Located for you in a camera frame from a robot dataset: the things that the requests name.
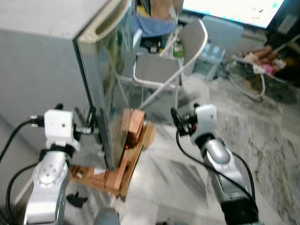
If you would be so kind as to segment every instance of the refrigerator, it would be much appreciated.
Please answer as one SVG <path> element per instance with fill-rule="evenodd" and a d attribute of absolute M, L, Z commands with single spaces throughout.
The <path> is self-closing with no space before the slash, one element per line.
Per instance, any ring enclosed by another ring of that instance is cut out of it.
<path fill-rule="evenodd" d="M 118 77 L 132 50 L 131 5 L 131 0 L 1 1 L 0 114 L 7 122 L 17 126 L 58 103 L 82 115 L 93 105 L 95 133 L 82 136 L 73 164 L 116 169 L 131 114 Z M 81 125 L 76 113 L 75 122 Z M 25 127 L 20 135 L 37 154 L 45 149 L 42 128 Z"/>

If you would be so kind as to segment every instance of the tiled floor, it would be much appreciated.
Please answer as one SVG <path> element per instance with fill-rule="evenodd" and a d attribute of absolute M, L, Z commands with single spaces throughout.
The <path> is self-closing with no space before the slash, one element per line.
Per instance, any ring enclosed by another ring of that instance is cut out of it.
<path fill-rule="evenodd" d="M 299 89 L 269 89 L 258 103 L 223 78 L 206 83 L 200 74 L 192 74 L 182 80 L 179 112 L 190 111 L 194 102 L 217 106 L 216 134 L 249 164 L 255 179 L 260 220 L 266 225 L 299 225 Z M 140 88 L 135 93 L 133 104 L 138 105 Z M 122 225 L 154 225 L 168 218 L 189 225 L 225 224 L 207 172 L 182 155 L 176 146 L 176 130 L 169 112 L 172 105 L 172 93 L 164 92 L 145 108 L 157 134 L 154 143 L 141 153 L 125 202 L 121 199 L 111 202 L 97 192 L 86 193 L 97 195 L 98 200 L 91 197 L 83 211 L 92 211 L 95 217 L 101 205 L 112 204 L 120 213 Z M 188 137 L 182 138 L 182 145 L 200 158 L 198 148 Z"/>

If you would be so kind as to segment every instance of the floor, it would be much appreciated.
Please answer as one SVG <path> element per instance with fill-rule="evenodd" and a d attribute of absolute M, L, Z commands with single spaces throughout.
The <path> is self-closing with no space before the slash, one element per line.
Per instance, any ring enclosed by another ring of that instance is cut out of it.
<path fill-rule="evenodd" d="M 255 179 L 260 220 L 266 225 L 300 224 L 300 116 L 299 89 L 278 87 L 272 80 L 262 102 L 241 94 L 227 79 L 210 83 L 200 73 L 182 78 L 179 112 L 191 110 L 194 102 L 217 106 L 216 134 L 232 151 L 249 164 Z M 145 98 L 151 90 L 145 91 Z M 141 89 L 132 98 L 141 101 Z M 164 92 L 145 108 L 147 119 L 155 123 L 154 143 L 140 155 L 125 202 L 82 186 L 90 196 L 82 210 L 67 205 L 67 224 L 92 224 L 103 205 L 112 205 L 122 225 L 154 225 L 169 218 L 187 225 L 225 225 L 207 172 L 186 158 L 176 146 L 175 127 L 169 113 L 172 93 Z M 195 157 L 200 152 L 189 138 L 184 148 Z"/>

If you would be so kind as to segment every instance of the computer monitor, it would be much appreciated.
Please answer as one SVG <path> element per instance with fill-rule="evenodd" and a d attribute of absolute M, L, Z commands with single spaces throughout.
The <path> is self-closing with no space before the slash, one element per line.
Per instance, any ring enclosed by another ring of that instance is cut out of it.
<path fill-rule="evenodd" d="M 284 0 L 184 0 L 185 11 L 267 28 Z"/>

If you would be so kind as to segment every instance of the stainless steel refrigerator door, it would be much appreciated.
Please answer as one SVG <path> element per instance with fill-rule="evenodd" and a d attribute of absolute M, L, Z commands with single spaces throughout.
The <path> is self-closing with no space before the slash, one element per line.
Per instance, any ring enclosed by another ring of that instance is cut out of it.
<path fill-rule="evenodd" d="M 130 6 L 131 0 L 111 0 L 77 40 L 111 170 L 117 168 L 123 153 L 131 114 L 117 77 L 125 67 L 124 55 L 132 49 Z"/>

